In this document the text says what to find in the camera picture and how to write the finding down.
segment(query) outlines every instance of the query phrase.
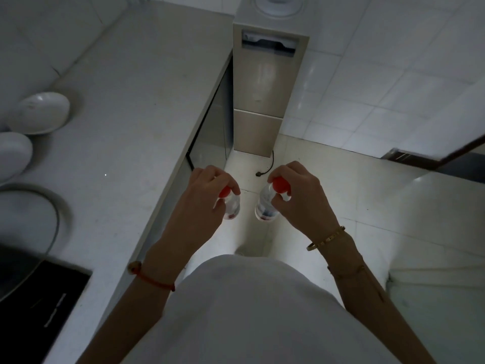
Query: red lid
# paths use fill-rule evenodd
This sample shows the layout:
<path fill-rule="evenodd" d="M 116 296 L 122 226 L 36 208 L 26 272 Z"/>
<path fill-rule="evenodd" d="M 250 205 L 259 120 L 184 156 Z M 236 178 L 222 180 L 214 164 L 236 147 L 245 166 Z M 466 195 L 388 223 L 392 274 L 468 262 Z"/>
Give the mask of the red lid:
<path fill-rule="evenodd" d="M 229 195 L 229 193 L 231 192 L 231 188 L 229 188 L 228 186 L 226 186 L 224 189 L 221 190 L 221 192 L 219 193 L 219 198 L 225 198 L 226 196 Z"/>
<path fill-rule="evenodd" d="M 285 179 L 279 176 L 273 179 L 273 189 L 275 190 L 275 192 L 283 194 L 289 192 L 292 187 Z"/>

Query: person's right arm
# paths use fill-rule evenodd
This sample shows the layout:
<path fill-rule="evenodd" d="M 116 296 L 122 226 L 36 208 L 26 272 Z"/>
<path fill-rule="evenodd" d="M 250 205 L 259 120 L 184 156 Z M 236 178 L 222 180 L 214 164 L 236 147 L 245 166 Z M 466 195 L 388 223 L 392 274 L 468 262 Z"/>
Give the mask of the person's right arm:
<path fill-rule="evenodd" d="M 296 229 L 314 244 L 338 231 L 340 226 L 317 177 L 296 161 L 276 168 L 268 182 L 278 176 L 290 183 L 292 197 L 286 202 L 277 194 L 272 204 Z M 435 362 L 364 263 L 349 234 L 342 232 L 318 250 L 335 278 L 345 309 L 397 359 L 404 364 Z"/>

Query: white t-shirt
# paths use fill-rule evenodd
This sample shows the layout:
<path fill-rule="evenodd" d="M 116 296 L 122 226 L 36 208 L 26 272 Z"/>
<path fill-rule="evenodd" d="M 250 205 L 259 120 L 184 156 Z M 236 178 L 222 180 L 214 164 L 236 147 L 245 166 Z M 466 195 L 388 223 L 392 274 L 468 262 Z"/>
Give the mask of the white t-shirt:
<path fill-rule="evenodd" d="M 330 293 L 287 264 L 222 255 L 177 287 L 123 363 L 399 361 Z"/>

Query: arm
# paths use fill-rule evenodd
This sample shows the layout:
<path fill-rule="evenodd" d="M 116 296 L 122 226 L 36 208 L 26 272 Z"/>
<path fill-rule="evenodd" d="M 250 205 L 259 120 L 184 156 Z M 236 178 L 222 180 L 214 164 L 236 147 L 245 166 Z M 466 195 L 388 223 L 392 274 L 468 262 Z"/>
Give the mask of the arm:
<path fill-rule="evenodd" d="M 298 230 L 317 244 L 335 231 L 339 224 L 317 177 L 299 162 L 275 169 L 268 177 L 284 177 L 291 185 L 292 198 L 281 195 L 273 205 Z M 319 247 L 335 278 L 345 309 L 365 325 L 402 363 L 434 363 L 419 339 L 375 279 L 355 247 L 343 232 Z"/>
<path fill-rule="evenodd" d="M 226 185 L 234 194 L 240 194 L 234 179 L 214 166 L 205 170 L 196 168 L 192 172 L 189 186 L 180 197 L 161 239 L 147 253 L 143 274 L 161 283 L 175 281 L 192 255 L 221 225 L 226 205 L 217 198 Z M 169 290 L 135 279 L 77 363 L 121 362 L 161 318 L 168 294 Z"/>

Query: small transparent bottle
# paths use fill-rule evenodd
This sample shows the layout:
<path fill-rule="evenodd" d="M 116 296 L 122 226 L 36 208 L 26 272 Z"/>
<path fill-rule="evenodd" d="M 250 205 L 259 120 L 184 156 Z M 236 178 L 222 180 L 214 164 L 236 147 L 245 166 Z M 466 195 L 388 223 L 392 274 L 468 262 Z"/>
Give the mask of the small transparent bottle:
<path fill-rule="evenodd" d="M 233 218 L 236 218 L 240 209 L 240 196 L 235 195 L 231 188 L 226 186 L 219 193 L 219 198 L 224 199 L 224 202 L 226 203 L 226 213 L 224 214 L 224 219 L 232 220 Z"/>
<path fill-rule="evenodd" d="M 259 193 L 258 203 L 254 208 L 256 218 L 260 221 L 271 222 L 278 215 L 279 212 L 271 204 L 276 193 L 280 193 L 284 200 L 288 201 L 290 196 L 288 192 L 291 190 L 289 183 L 282 177 L 275 177 L 271 184 L 266 185 L 261 193 Z"/>

